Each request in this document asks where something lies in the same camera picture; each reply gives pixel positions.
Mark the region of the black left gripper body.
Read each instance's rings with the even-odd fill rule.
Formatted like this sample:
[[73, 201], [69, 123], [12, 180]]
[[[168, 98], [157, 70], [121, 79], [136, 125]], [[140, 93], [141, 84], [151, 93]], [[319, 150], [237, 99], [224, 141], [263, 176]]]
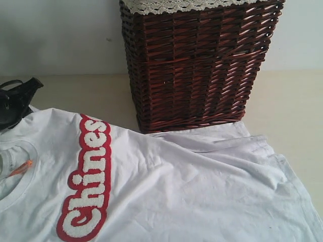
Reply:
[[42, 87], [35, 77], [27, 82], [15, 79], [1, 84], [1, 130], [12, 129], [33, 112], [30, 102]]

